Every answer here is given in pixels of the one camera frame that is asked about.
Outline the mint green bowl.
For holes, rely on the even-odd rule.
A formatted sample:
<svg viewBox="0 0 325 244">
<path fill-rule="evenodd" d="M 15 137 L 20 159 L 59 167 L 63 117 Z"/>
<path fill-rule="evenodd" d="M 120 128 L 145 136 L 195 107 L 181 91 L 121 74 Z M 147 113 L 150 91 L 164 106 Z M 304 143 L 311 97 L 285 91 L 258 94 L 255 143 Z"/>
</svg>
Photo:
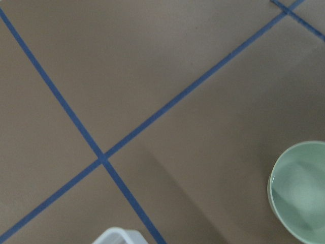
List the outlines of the mint green bowl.
<svg viewBox="0 0 325 244">
<path fill-rule="evenodd" d="M 324 243 L 324 142 L 304 141 L 276 160 L 267 184 L 276 218 L 302 243 Z"/>
</svg>

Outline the clear plastic storage box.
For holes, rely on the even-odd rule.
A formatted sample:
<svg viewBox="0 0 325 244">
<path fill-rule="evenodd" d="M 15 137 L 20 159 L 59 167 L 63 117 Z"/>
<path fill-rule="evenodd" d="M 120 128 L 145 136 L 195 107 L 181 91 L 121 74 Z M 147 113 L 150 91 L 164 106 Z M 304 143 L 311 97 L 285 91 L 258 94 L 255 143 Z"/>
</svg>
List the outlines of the clear plastic storage box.
<svg viewBox="0 0 325 244">
<path fill-rule="evenodd" d="M 148 244 L 148 241 L 137 230 L 111 227 L 104 231 L 93 244 Z"/>
</svg>

